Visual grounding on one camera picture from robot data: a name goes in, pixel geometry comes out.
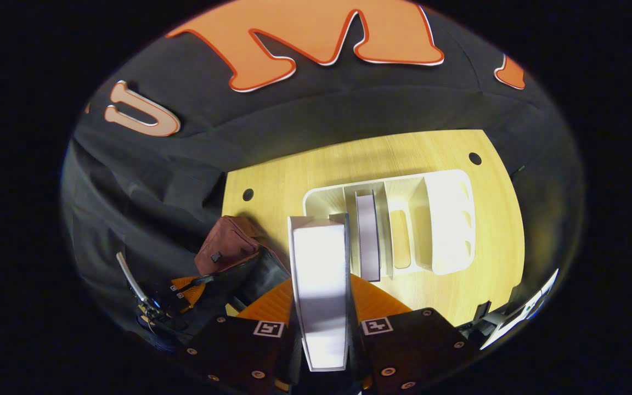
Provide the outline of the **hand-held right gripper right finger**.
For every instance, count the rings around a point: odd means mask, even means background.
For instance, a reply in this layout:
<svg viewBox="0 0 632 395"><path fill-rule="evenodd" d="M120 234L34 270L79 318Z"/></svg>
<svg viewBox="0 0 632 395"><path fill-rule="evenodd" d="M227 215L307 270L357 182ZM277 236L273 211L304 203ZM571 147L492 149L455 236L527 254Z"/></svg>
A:
<svg viewBox="0 0 632 395"><path fill-rule="evenodd" d="M349 364L363 394L421 394L481 356L434 308L413 310L349 276Z"/></svg>

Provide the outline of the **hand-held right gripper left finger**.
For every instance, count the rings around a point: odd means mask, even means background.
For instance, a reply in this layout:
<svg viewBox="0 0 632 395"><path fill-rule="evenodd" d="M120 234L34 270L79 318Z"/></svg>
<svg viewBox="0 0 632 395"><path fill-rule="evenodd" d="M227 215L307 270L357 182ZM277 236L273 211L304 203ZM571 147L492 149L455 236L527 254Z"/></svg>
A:
<svg viewBox="0 0 632 395"><path fill-rule="evenodd" d="M183 348L183 367L224 393L291 393L301 360L291 279L236 317L211 318Z"/></svg>

